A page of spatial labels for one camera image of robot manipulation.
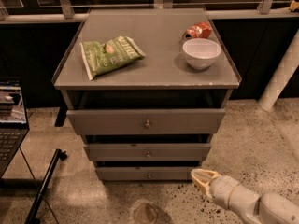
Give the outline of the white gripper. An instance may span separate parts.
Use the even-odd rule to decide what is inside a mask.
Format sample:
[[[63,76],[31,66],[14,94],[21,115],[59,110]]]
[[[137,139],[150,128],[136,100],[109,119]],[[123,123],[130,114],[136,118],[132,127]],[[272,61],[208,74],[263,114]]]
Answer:
[[[220,175],[216,171],[192,169],[191,178],[194,185],[206,196],[212,197],[214,204],[228,210],[229,199],[233,189],[239,182],[228,175]]]

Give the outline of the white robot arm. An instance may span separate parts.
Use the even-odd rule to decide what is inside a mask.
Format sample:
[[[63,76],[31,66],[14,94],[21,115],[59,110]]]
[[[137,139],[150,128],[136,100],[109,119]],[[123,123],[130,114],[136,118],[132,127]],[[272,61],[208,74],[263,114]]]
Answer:
[[[193,169],[191,178],[214,204],[232,211],[244,224],[299,224],[299,206],[276,193],[259,195],[212,170]]]

